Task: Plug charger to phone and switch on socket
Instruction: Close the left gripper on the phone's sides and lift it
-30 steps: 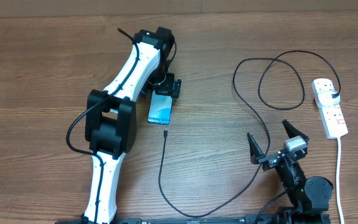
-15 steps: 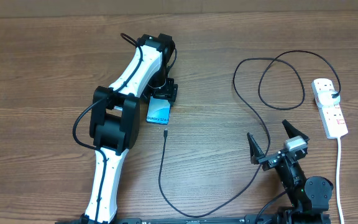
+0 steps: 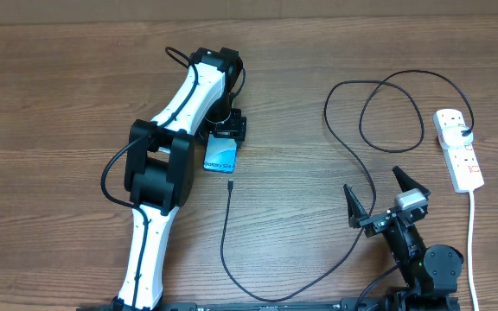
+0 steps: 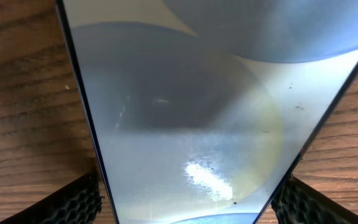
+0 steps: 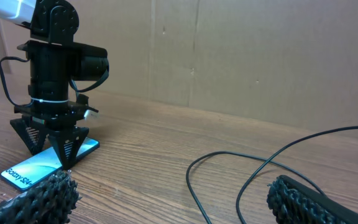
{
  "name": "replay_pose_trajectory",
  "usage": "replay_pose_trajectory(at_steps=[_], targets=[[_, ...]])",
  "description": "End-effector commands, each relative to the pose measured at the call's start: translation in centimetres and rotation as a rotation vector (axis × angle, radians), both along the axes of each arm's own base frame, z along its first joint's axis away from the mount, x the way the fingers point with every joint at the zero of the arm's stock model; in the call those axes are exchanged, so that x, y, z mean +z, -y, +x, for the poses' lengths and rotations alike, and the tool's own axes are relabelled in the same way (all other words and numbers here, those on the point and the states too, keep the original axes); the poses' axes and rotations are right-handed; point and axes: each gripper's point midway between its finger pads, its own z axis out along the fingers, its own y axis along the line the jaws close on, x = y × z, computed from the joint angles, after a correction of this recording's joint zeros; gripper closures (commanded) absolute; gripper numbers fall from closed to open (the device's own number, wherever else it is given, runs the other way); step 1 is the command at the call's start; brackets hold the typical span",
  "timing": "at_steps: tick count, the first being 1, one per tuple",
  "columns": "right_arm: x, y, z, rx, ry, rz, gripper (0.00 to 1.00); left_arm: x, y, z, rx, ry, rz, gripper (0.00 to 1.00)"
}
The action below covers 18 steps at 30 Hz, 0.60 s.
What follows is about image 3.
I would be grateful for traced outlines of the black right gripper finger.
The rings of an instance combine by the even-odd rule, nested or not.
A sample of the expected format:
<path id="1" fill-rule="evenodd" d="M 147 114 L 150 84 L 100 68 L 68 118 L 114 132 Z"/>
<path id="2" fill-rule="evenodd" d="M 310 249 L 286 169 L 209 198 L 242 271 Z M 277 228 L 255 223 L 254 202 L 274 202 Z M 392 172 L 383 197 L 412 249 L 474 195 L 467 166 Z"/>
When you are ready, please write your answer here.
<path id="1" fill-rule="evenodd" d="M 369 216 L 348 184 L 343 186 L 343 190 L 348 204 L 348 225 L 352 228 L 360 228 L 361 222 Z"/>
<path id="2" fill-rule="evenodd" d="M 430 195 L 431 192 L 428 188 L 424 187 L 419 182 L 415 181 L 412 177 L 410 177 L 407 173 L 404 172 L 402 168 L 399 166 L 395 166 L 392 169 L 392 172 L 399 184 L 400 189 L 403 192 L 411 191 L 413 189 L 417 189 L 423 195 Z"/>

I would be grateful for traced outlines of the blue screen Galaxy smartphone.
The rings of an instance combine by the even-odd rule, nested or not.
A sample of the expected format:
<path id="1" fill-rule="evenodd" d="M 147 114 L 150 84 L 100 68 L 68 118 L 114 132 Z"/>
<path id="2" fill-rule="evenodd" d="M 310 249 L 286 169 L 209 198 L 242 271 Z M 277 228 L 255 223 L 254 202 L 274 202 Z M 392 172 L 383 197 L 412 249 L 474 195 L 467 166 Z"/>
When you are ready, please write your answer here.
<path id="1" fill-rule="evenodd" d="M 237 143 L 232 138 L 215 137 L 207 140 L 203 168 L 207 171 L 232 174 L 235 170 Z"/>

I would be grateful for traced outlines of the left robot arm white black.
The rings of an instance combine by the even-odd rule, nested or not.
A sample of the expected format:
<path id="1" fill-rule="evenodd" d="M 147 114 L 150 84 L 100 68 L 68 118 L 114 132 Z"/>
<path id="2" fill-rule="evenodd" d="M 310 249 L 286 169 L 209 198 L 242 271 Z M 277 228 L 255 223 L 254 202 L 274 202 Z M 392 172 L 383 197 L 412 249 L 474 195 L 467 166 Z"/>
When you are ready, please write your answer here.
<path id="1" fill-rule="evenodd" d="M 165 51 L 186 67 L 186 79 L 159 114 L 133 123 L 127 145 L 112 158 L 126 158 L 124 189 L 130 197 L 124 206 L 133 216 L 127 271 L 112 310 L 154 310 L 162 300 L 172 223 L 194 182 L 196 139 L 225 139 L 239 147 L 246 137 L 246 117 L 233 107 L 241 90 L 236 82 L 245 78 L 239 52 Z"/>

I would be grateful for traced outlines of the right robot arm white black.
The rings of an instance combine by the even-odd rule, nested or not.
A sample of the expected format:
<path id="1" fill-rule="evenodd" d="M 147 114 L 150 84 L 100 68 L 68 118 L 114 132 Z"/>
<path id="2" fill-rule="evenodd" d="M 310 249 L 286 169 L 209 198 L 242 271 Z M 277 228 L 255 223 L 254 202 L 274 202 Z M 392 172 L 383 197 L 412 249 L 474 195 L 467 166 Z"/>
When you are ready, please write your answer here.
<path id="1" fill-rule="evenodd" d="M 343 187 L 348 203 L 348 225 L 361 228 L 370 238 L 382 235 L 395 265 L 372 281 L 357 298 L 340 300 L 342 310 L 458 310 L 458 278 L 463 254 L 452 246 L 426 246 L 415 223 L 428 213 L 430 190 L 413 180 L 400 167 L 393 173 L 402 190 L 394 206 L 382 214 L 368 215 L 351 187 Z M 386 276 L 399 271 L 405 286 L 389 288 L 382 297 L 366 298 L 367 293 Z"/>

